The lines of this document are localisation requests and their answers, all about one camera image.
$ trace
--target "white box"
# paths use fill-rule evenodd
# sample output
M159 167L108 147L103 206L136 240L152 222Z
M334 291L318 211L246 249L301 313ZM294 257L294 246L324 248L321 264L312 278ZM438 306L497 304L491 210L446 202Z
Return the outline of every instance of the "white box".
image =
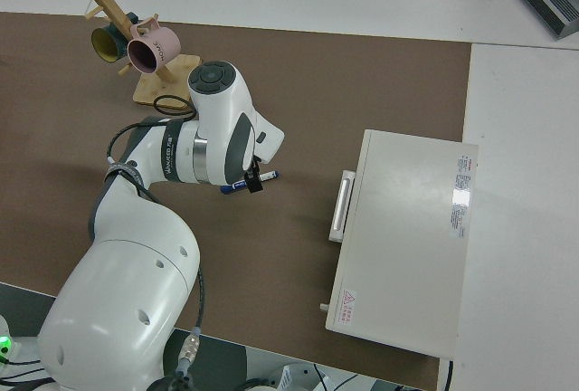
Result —
M365 131L327 329L453 358L477 155Z

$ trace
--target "green light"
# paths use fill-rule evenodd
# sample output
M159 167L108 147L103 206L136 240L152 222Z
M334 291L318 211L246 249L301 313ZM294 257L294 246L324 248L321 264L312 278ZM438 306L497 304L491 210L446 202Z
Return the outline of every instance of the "green light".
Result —
M12 346L12 340L11 339L9 339L6 335L0 337L0 350L6 348L5 350L2 350L2 353L5 353L8 350L10 350L11 346Z

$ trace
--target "label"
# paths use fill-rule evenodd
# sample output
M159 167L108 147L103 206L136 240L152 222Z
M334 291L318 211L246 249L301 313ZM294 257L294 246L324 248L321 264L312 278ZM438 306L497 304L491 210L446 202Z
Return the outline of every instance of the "label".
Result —
M357 293L353 290L343 290L342 302L340 303L337 323L340 325L351 325L354 318L354 307L356 305Z
M278 386L278 391L287 391L290 389L293 379L291 378L290 368L285 366L283 368L283 373L281 373L280 385Z
M457 161L454 189L452 190L450 235L460 239L466 235L469 224L470 184L473 168L472 158L469 156L462 156Z

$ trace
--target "warning label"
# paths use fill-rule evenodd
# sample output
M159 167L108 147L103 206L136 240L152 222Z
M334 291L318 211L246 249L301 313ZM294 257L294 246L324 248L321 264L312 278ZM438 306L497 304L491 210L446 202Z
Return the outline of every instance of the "warning label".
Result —
M356 292L353 290L343 290L342 302L340 303L337 323L340 325L351 325L354 318L354 307L356 305Z
M472 158L462 156L456 164L456 177L452 191L451 229L452 237L463 238L468 226L470 206L470 183L472 180Z

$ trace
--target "wooden base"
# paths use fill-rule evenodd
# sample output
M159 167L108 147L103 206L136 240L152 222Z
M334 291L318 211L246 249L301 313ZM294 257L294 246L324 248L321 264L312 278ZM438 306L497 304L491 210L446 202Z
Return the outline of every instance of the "wooden base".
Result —
M152 105L159 95L176 95L189 100L187 77L193 68L201 63L199 56L180 54L166 67L176 77L175 82L162 81L156 74L141 74L133 100L140 104ZM186 105L178 100L163 99L158 105L163 108L185 109Z

